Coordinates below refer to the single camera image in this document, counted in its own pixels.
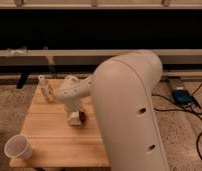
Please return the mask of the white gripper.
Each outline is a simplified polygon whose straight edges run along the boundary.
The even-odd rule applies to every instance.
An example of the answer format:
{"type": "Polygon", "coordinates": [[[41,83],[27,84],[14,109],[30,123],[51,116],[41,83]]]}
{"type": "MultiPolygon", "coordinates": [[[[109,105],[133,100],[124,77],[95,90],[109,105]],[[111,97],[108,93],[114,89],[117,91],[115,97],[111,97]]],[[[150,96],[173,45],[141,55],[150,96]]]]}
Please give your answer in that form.
{"type": "Polygon", "coordinates": [[[81,100],[69,100],[65,102],[65,109],[68,119],[73,113],[83,112],[83,105],[81,100]]]}

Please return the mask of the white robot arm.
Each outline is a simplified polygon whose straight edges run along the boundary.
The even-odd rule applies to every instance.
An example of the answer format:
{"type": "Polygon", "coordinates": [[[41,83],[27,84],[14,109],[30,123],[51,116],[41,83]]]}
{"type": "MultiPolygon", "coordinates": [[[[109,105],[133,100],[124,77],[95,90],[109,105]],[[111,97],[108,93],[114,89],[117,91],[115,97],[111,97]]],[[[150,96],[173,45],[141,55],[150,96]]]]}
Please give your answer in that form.
{"type": "Polygon", "coordinates": [[[80,110],[89,96],[111,171],[169,171],[152,104],[162,62],[149,50],[137,50],[101,63],[84,80],[67,76],[57,98],[66,110],[80,110]]]}

